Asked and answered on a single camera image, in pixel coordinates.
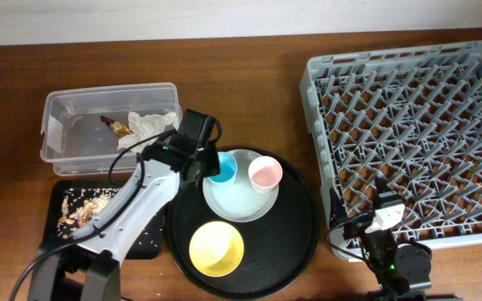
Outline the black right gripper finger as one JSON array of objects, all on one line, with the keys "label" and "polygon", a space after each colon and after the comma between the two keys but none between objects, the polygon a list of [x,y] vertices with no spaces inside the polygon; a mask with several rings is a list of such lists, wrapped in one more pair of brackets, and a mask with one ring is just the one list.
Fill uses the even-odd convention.
[{"label": "black right gripper finger", "polygon": [[335,227],[348,219],[348,214],[344,207],[344,201],[334,188],[330,189],[331,212],[329,226]]},{"label": "black right gripper finger", "polygon": [[385,198],[392,195],[392,189],[387,185],[387,182],[380,176],[375,178],[375,186],[379,198]]}]

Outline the white napkin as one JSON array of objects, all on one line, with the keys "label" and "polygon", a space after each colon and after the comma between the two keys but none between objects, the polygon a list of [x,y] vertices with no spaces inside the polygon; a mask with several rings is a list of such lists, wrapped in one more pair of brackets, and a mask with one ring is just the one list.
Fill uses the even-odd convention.
[{"label": "white napkin", "polygon": [[167,111],[164,115],[150,114],[140,116],[136,112],[128,114],[128,126],[131,134],[118,140],[117,150],[126,149],[146,138],[179,126],[179,118],[174,111]]}]

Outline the brown gold coffee wrapper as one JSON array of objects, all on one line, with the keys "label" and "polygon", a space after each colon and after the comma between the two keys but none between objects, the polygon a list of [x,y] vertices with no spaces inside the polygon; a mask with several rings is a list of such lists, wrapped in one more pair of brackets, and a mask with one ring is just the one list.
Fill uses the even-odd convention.
[{"label": "brown gold coffee wrapper", "polygon": [[118,138],[122,138],[133,133],[133,131],[127,125],[124,125],[121,122],[113,120],[109,117],[102,115],[100,120],[106,124]]}]

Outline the yellow plastic bowl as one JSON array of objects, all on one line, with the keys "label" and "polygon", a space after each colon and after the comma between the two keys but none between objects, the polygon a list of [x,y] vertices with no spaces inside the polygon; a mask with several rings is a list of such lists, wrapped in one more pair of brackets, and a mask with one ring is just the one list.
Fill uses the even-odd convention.
[{"label": "yellow plastic bowl", "polygon": [[220,278],[232,273],[244,256],[240,232],[226,222],[208,222],[193,233],[189,244],[192,265],[202,274]]}]

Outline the food scraps pile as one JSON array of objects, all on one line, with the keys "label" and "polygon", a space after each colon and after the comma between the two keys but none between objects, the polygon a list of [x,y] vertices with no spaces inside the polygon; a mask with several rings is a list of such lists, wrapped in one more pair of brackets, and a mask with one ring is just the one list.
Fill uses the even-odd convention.
[{"label": "food scraps pile", "polygon": [[[119,188],[69,188],[63,192],[60,217],[56,225],[58,237],[66,239],[78,228],[96,217],[111,201]],[[165,209],[162,208],[135,241],[133,248],[146,252],[162,249]]]}]

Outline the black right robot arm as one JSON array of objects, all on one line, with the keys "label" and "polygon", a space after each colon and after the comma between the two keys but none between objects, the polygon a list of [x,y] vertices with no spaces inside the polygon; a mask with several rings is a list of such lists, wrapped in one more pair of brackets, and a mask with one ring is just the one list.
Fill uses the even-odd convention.
[{"label": "black right robot arm", "polygon": [[[392,228],[399,224],[405,211],[405,198],[381,177],[375,179],[376,194],[372,209],[348,217],[335,209],[334,221],[326,235],[332,249],[364,262],[377,278],[379,289],[367,294],[370,300],[426,300],[425,290],[432,283],[432,250],[422,243],[398,243]],[[359,256],[331,241],[331,232],[343,231],[343,238],[361,241]]]}]

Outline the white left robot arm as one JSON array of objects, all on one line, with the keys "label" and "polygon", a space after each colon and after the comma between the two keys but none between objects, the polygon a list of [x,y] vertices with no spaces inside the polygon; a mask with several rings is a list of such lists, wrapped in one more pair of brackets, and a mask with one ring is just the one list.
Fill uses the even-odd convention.
[{"label": "white left robot arm", "polygon": [[144,141],[136,169],[111,201],[57,247],[41,248],[18,278],[10,297],[30,278],[30,300],[121,299],[121,264],[151,219],[180,191],[220,172],[211,115],[186,110],[176,129]]}]

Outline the grey dishwasher rack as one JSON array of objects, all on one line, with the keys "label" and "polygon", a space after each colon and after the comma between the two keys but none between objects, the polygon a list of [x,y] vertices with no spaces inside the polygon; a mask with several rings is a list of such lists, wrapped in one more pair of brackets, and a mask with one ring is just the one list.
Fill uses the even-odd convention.
[{"label": "grey dishwasher rack", "polygon": [[[482,41],[317,56],[300,94],[327,231],[330,189],[354,217],[380,176],[405,198],[398,241],[482,243]],[[357,239],[330,235],[360,255]]]}]

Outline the clear plastic waste bin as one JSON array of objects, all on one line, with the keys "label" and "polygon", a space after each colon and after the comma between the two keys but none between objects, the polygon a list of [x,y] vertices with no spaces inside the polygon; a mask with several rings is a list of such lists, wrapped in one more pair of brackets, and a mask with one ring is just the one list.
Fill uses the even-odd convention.
[{"label": "clear plastic waste bin", "polygon": [[[54,166],[59,176],[105,174],[112,161],[124,150],[117,150],[118,138],[100,117],[106,116],[128,126],[128,114],[140,116],[167,111],[182,112],[177,88],[172,83],[127,84],[69,89],[48,95],[44,106],[41,133],[44,135],[41,158]],[[116,172],[135,169],[135,153],[144,141],[125,154]]]}]

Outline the light blue plastic cup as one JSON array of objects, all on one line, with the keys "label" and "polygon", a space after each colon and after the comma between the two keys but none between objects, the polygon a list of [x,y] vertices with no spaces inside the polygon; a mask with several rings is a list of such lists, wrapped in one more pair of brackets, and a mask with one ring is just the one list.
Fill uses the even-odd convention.
[{"label": "light blue plastic cup", "polygon": [[234,156],[228,152],[219,152],[218,159],[220,172],[216,176],[211,176],[208,179],[215,186],[230,187],[235,182],[238,163]]}]

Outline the round black serving tray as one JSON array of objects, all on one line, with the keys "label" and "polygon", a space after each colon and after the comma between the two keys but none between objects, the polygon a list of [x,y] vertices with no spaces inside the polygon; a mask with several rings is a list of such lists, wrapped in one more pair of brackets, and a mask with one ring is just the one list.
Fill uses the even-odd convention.
[{"label": "round black serving tray", "polygon": [[303,175],[272,152],[257,148],[247,151],[275,158],[284,175],[269,212],[253,222],[233,224],[244,240],[244,255],[230,274],[206,276],[190,260],[193,233],[207,222],[223,220],[205,202],[203,184],[179,192],[167,206],[164,232],[177,266],[197,287],[221,298],[263,298],[287,287],[308,266],[319,238],[315,195]]}]

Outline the white round plate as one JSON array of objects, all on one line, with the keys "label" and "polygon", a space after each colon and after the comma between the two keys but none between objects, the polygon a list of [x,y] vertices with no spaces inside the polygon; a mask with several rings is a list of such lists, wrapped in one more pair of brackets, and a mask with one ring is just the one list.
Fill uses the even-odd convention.
[{"label": "white round plate", "polygon": [[238,172],[230,187],[214,185],[203,180],[203,195],[208,206],[217,215],[230,222],[252,222],[266,214],[279,195],[279,185],[265,193],[257,192],[250,183],[249,164],[261,154],[254,150],[229,150],[238,162]]}]

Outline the pink plastic cup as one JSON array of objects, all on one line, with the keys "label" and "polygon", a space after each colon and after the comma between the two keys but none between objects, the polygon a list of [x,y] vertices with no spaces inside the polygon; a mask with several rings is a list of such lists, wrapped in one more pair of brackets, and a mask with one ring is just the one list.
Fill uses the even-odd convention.
[{"label": "pink plastic cup", "polygon": [[249,164],[250,184],[258,193],[272,191],[281,181],[283,169],[281,164],[271,156],[260,156]]}]

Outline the black rectangular tray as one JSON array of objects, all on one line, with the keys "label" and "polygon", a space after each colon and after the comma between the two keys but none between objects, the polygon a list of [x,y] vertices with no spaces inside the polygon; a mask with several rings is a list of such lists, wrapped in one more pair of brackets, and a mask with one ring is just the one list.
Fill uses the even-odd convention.
[{"label": "black rectangular tray", "polygon": [[[63,222],[63,216],[69,217],[82,207],[85,201],[95,197],[109,201],[118,191],[119,188],[112,186],[109,181],[58,181],[51,192],[41,246],[51,249],[64,244],[64,235],[69,236],[74,228],[79,226],[77,222]],[[165,210],[166,207],[163,207],[142,230],[126,259],[153,259],[161,253]]]}]

